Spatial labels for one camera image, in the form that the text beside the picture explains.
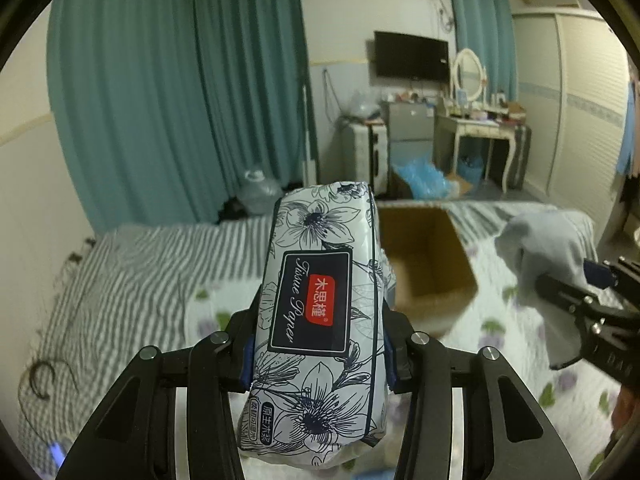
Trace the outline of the person's right hand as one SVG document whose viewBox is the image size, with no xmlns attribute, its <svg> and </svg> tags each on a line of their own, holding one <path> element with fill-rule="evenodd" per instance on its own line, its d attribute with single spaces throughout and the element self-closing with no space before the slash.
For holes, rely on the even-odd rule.
<svg viewBox="0 0 640 480">
<path fill-rule="evenodd" d="M 620 388 L 614 411 L 611 415 L 612 427 L 620 430 L 630 421 L 634 411 L 639 406 L 639 393 L 627 387 Z"/>
</svg>

